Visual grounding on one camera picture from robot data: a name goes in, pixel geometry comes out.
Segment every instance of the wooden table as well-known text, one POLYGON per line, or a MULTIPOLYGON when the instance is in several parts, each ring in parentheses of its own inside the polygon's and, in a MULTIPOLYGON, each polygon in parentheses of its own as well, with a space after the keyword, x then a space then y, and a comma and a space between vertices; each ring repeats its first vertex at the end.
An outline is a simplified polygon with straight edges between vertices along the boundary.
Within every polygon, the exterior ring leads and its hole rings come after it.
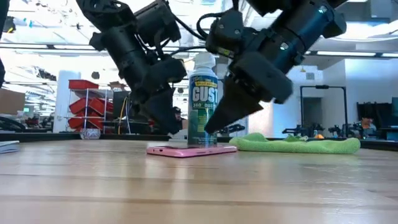
POLYGON ((398 153, 147 156, 134 141, 0 155, 1 224, 398 223, 398 153))

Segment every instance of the phone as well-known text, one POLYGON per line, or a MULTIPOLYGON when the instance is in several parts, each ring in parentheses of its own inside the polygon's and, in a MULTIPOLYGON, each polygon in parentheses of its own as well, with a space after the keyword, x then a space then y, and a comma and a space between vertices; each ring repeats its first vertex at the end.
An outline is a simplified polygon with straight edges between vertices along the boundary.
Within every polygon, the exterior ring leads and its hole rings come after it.
POLYGON ((236 152, 235 146, 218 146, 208 148, 179 147, 179 146, 151 146, 147 148, 147 154, 158 156, 169 156, 177 158, 208 156, 214 154, 236 152))

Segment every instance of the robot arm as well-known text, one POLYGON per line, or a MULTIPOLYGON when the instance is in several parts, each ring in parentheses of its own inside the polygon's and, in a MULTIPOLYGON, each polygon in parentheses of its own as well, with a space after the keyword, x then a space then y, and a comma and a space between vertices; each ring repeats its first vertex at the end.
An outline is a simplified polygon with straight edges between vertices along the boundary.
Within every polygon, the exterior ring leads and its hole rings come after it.
MULTIPOLYGON (((205 127, 208 133, 261 110, 260 101, 284 103, 293 92, 286 73, 302 63, 321 35, 329 38, 346 31, 343 16, 335 11, 346 0, 246 1, 262 16, 277 9, 283 12, 269 28, 257 31, 244 27, 238 0, 233 0, 232 9, 202 16, 197 23, 199 34, 188 30, 206 40, 207 51, 233 59, 224 95, 205 127), (200 21, 207 17, 217 18, 208 34, 200 28, 200 21)), ((90 45, 108 50, 119 76, 131 87, 135 112, 152 118, 172 134, 178 132, 172 122, 174 89, 169 83, 180 82, 186 71, 177 59, 163 53, 162 46, 181 38, 177 22, 184 23, 173 15, 168 2, 155 0, 136 13, 117 0, 77 3, 101 31, 93 34, 90 45)))

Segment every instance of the spray can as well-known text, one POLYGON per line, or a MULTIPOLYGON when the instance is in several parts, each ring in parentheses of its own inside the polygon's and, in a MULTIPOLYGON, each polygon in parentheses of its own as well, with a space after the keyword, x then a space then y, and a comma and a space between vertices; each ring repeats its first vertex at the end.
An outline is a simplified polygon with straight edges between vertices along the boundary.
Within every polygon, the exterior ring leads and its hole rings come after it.
POLYGON ((213 147, 217 135, 205 132, 205 125, 218 102, 218 79, 212 71, 216 65, 212 54, 202 52, 195 57, 195 69, 189 76, 188 146, 213 147))

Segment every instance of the green microfiber cloth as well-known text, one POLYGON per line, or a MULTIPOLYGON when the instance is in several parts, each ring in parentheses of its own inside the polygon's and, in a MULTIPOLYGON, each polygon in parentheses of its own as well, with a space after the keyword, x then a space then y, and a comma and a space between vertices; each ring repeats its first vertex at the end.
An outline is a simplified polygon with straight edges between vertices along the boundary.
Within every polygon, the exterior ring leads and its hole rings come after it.
POLYGON ((240 151, 253 152, 295 152, 319 154, 353 154, 361 147, 361 142, 356 138, 344 141, 309 141, 289 136, 282 141, 269 141, 260 133, 248 134, 243 138, 232 138, 230 144, 240 151))

